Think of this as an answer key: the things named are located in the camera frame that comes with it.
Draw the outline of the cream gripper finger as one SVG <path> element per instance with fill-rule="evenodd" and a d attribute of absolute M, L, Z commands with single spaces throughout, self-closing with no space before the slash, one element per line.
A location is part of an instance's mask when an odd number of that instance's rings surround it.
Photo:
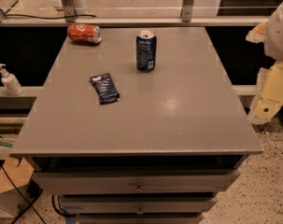
<path fill-rule="evenodd" d="M 283 106 L 283 62 L 277 61 L 269 69 L 261 68 L 257 75 L 255 90 L 248 120 L 252 124 L 263 125 Z"/>
<path fill-rule="evenodd" d="M 246 41 L 251 43 L 261 43 L 264 42 L 265 32 L 266 32 L 267 22 L 261 22 L 257 26 L 255 26 L 251 31 L 248 32 L 246 36 Z"/>

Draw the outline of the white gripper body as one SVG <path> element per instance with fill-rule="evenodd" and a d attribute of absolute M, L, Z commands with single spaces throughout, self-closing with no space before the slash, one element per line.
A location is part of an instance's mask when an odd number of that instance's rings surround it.
<path fill-rule="evenodd" d="M 264 51 L 267 56 L 283 61 L 283 2 L 267 22 Z"/>

